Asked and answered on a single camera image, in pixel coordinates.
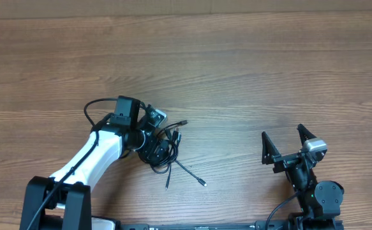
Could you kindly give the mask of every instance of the wood grain surface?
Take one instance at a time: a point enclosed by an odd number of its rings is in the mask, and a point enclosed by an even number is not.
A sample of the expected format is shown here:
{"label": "wood grain surface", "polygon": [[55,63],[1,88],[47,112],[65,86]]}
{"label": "wood grain surface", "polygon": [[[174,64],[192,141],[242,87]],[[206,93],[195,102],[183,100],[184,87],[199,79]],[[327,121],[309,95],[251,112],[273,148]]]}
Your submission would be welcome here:
{"label": "wood grain surface", "polygon": [[[93,215],[123,223],[266,219],[292,189],[261,164],[303,123],[329,151],[315,174],[345,188],[340,219],[372,229],[372,11],[0,20],[0,229],[18,229],[27,182],[83,146],[86,102],[126,95],[188,119],[170,187],[136,155],[113,163]],[[91,107],[100,119],[113,103]],[[275,218],[298,210],[297,202]]]}
{"label": "wood grain surface", "polygon": [[0,0],[0,19],[372,10],[372,0]]}

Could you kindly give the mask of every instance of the wire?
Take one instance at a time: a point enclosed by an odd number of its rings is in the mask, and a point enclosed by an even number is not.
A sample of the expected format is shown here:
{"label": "wire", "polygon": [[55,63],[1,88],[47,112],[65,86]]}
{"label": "wire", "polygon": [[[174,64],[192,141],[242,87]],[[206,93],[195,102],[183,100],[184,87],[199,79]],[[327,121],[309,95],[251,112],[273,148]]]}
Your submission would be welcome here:
{"label": "wire", "polygon": [[117,98],[100,98],[100,99],[96,99],[96,100],[93,100],[91,102],[88,102],[85,107],[84,107],[84,114],[85,114],[85,117],[88,119],[88,121],[90,122],[90,124],[94,127],[95,126],[95,123],[94,121],[89,117],[88,113],[87,113],[87,108],[88,106],[92,105],[93,103],[96,103],[96,102],[104,102],[104,101],[117,101]]}
{"label": "wire", "polygon": [[179,126],[179,125],[186,125],[186,124],[187,124],[187,120],[179,121],[179,122],[177,122],[177,123],[173,123],[173,124],[171,124],[171,125],[166,126],[165,128],[162,128],[162,129],[158,132],[158,134],[157,134],[156,136],[159,137],[161,133],[163,133],[164,131],[166,131],[166,130],[169,129],[169,128],[172,128],[172,127],[174,127],[174,126]]}
{"label": "wire", "polygon": [[140,102],[140,108],[146,110],[146,105],[144,102]]}
{"label": "wire", "polygon": [[132,150],[129,150],[125,155],[120,156],[119,159],[124,159],[124,158],[128,157],[131,152],[132,152]]}
{"label": "wire", "polygon": [[271,221],[272,219],[272,216],[276,213],[276,211],[278,209],[280,209],[282,206],[286,205],[286,203],[288,203],[289,201],[291,201],[292,199],[295,199],[296,197],[298,197],[301,193],[304,193],[306,191],[306,189],[309,188],[309,185],[311,183],[311,175],[310,175],[310,171],[309,171],[309,167],[308,167],[308,160],[306,159],[306,155],[303,156],[302,158],[303,162],[305,163],[305,168],[306,168],[306,174],[307,174],[307,177],[308,177],[308,181],[306,182],[306,187],[303,191],[298,191],[296,192],[293,196],[289,197],[288,199],[286,199],[285,201],[283,201],[280,205],[278,205],[272,212],[271,214],[269,214],[268,216],[268,219],[267,219],[267,222],[265,223],[265,230],[268,230],[268,225],[269,225],[269,222]]}
{"label": "wire", "polygon": [[297,196],[299,196],[300,192],[296,192],[293,196],[289,197],[288,199],[286,199],[285,201],[283,201],[282,203],[280,203],[272,212],[271,214],[269,214],[268,216],[268,219],[267,219],[267,222],[265,223],[265,230],[268,230],[268,225],[269,225],[269,222],[271,221],[272,219],[272,216],[276,213],[276,211],[278,209],[280,209],[282,206],[286,205],[289,201],[291,201],[292,199],[295,199]]}
{"label": "wire", "polygon": [[[203,186],[207,186],[207,183],[199,178],[198,176],[194,175],[192,172],[190,172],[187,168],[185,168],[185,166],[183,166],[178,160],[177,160],[177,157],[179,156],[179,145],[180,145],[180,140],[181,140],[181,134],[178,132],[178,130],[176,129],[173,133],[173,135],[170,133],[170,131],[168,131],[170,128],[173,128],[173,127],[176,127],[176,126],[179,126],[179,125],[185,125],[187,124],[187,121],[184,120],[184,121],[180,121],[180,122],[177,122],[177,123],[173,123],[171,125],[168,125],[166,126],[165,128],[162,128],[158,134],[156,135],[157,137],[159,137],[163,132],[166,133],[166,136],[167,136],[167,139],[166,141],[168,141],[169,145],[170,145],[170,150],[168,152],[168,155],[166,158],[160,160],[157,164],[151,164],[146,158],[143,158],[141,154],[139,154],[139,158],[149,164],[151,166],[151,169],[157,173],[157,174],[165,174],[168,172],[168,176],[167,176],[167,181],[166,181],[166,190],[168,188],[168,184],[170,182],[170,177],[171,177],[171,174],[172,174],[172,163],[175,162],[177,163],[182,169],[184,169],[188,174],[192,175],[192,177],[196,178],[197,181],[203,185]],[[163,171],[158,171],[156,170],[156,168],[159,168],[159,167],[165,167],[166,166],[166,169],[163,170]]]}
{"label": "wire", "polygon": [[[88,121],[91,123],[92,127],[95,127],[95,123],[89,117],[89,115],[87,113],[88,106],[90,106],[91,104],[96,103],[96,102],[116,101],[116,100],[117,100],[117,98],[100,98],[100,99],[97,99],[97,100],[93,100],[91,102],[88,102],[85,105],[85,107],[84,107],[84,114],[85,114],[85,117],[88,119]],[[110,117],[110,115],[111,115],[111,113],[107,114],[102,120],[106,122],[106,120]],[[56,183],[56,185],[53,187],[53,189],[47,194],[47,196],[45,197],[45,199],[42,202],[41,206],[38,208],[37,212],[34,214],[33,218],[31,219],[30,224],[27,227],[27,230],[30,230],[32,228],[32,226],[34,224],[34,221],[40,215],[40,213],[42,212],[42,210],[46,207],[46,205],[48,204],[48,202],[51,200],[52,196],[59,190],[59,188],[64,183],[64,181],[66,179],[68,179],[68,177],[71,176],[75,172],[75,170],[77,170],[77,168],[82,164],[82,162],[93,152],[93,150],[95,149],[95,147],[98,145],[98,143],[99,143],[99,131],[95,130],[95,134],[96,134],[96,138],[95,138],[94,144],[91,146],[91,148],[88,150],[88,152],[85,153],[85,155],[65,174],[65,176],[63,176]]]}

